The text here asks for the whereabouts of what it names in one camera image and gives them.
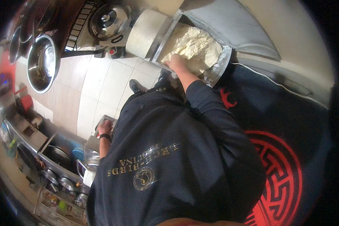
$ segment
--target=wristwatch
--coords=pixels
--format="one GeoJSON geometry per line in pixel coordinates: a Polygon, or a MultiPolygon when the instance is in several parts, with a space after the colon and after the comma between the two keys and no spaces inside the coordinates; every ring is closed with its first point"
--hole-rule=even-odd
{"type": "Polygon", "coordinates": [[[100,135],[100,136],[99,136],[99,140],[100,140],[102,137],[108,138],[109,140],[111,139],[111,136],[109,136],[107,133],[103,133],[102,135],[100,135]]]}

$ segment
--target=wire rack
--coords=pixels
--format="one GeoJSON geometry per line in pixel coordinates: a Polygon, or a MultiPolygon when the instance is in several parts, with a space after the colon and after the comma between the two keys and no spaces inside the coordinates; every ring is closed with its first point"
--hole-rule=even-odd
{"type": "Polygon", "coordinates": [[[69,37],[66,40],[65,50],[64,51],[77,51],[77,40],[80,32],[84,27],[85,21],[88,19],[90,13],[95,9],[97,2],[86,1],[78,14],[75,22],[70,30],[69,37]]]}

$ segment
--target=bread dough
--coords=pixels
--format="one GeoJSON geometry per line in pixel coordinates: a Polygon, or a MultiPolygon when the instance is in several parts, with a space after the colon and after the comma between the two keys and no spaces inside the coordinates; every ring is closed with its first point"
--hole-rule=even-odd
{"type": "Polygon", "coordinates": [[[210,34],[197,27],[178,23],[159,56],[162,63],[177,53],[186,59],[186,66],[197,76],[212,67],[222,51],[210,34]]]}

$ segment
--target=sneaker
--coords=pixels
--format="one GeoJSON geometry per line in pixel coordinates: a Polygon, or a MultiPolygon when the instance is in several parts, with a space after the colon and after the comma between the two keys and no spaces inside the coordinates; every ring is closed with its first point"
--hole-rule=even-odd
{"type": "Polygon", "coordinates": [[[161,72],[159,73],[159,78],[158,81],[162,80],[162,79],[167,79],[168,76],[171,74],[172,72],[170,72],[169,70],[166,70],[164,68],[161,69],[161,72]]]}
{"type": "Polygon", "coordinates": [[[135,79],[129,80],[129,87],[131,88],[133,93],[136,93],[136,92],[140,91],[140,84],[135,79]]]}

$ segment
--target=red logo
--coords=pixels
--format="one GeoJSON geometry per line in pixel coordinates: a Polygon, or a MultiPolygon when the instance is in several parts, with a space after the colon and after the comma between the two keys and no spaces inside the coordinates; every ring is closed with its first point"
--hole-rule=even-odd
{"type": "Polygon", "coordinates": [[[302,171],[294,151],[282,139],[262,131],[247,131],[266,169],[262,196],[245,224],[290,225],[302,193],[302,171]]]}
{"type": "Polygon", "coordinates": [[[225,87],[221,89],[220,94],[221,94],[222,102],[223,102],[223,104],[225,105],[225,107],[226,107],[227,109],[228,109],[229,107],[234,107],[234,106],[236,106],[236,104],[237,104],[236,101],[235,101],[234,104],[231,104],[231,103],[228,101],[228,95],[231,94],[231,93],[225,93],[225,87]]]}

